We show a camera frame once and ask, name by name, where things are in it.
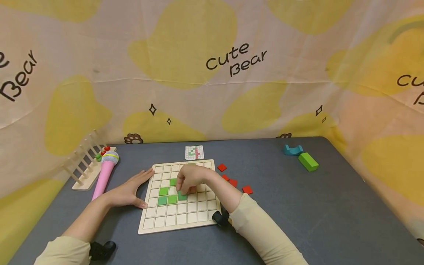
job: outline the blue block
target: blue block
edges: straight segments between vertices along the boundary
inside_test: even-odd
[[[290,148],[289,145],[285,145],[283,148],[283,152],[288,156],[298,156],[303,153],[303,148],[301,145],[296,146],[295,148]]]

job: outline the paw print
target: paw print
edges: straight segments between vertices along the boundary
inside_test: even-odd
[[[127,137],[124,137],[124,142],[126,144],[142,144],[143,139],[139,134],[128,134]]]
[[[282,134],[280,136],[277,136],[276,138],[291,138],[291,133],[288,134]]]

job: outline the hand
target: hand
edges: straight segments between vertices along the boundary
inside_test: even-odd
[[[177,176],[177,191],[181,194],[196,192],[197,184],[205,182],[206,178],[215,173],[213,170],[197,165],[184,165]]]
[[[134,205],[141,209],[145,209],[147,208],[147,203],[137,198],[136,192],[138,187],[150,179],[153,174],[154,171],[152,168],[147,171],[143,170],[137,175],[132,176],[124,184],[104,193],[100,197],[107,200],[110,206]]]

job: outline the yellow blob pattern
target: yellow blob pattern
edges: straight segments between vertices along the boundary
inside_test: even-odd
[[[415,16],[382,27],[350,50],[335,53],[326,71],[333,83],[355,93],[380,97],[411,88],[424,81],[424,16]],[[400,86],[397,80],[404,78]]]
[[[282,22],[306,34],[321,34],[343,16],[353,0],[269,0],[268,8]]]
[[[372,141],[361,158],[387,186],[424,206],[423,150],[424,135],[395,135]]]
[[[234,10],[222,0],[175,0],[161,14],[152,35],[128,47],[133,62],[163,85],[192,89],[220,68],[209,58],[225,59],[237,34]]]
[[[0,264],[13,257],[62,186],[62,181],[41,179],[0,199]]]
[[[128,134],[139,134],[144,143],[206,141],[203,133],[159,111],[154,116],[149,111],[129,115],[125,119],[123,130],[125,137]]]
[[[0,5],[62,21],[83,22],[98,10],[102,0],[0,0]]]
[[[44,134],[46,149],[57,156],[68,155],[84,136],[106,125],[111,117],[110,110],[95,100],[87,78],[75,75],[66,79],[50,101]]]
[[[279,101],[287,82],[277,80],[250,89],[225,111],[221,124],[229,133],[239,134],[264,129],[281,116]]]
[[[299,115],[289,121],[279,132],[291,133],[292,137],[323,136],[327,138],[336,149],[343,154],[346,149],[346,140],[337,127],[334,119],[327,112],[315,112]]]

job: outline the microphone head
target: microphone head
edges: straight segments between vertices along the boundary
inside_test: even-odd
[[[105,162],[105,161],[114,162],[116,165],[119,161],[118,153],[114,151],[107,151],[102,157],[102,162]]]

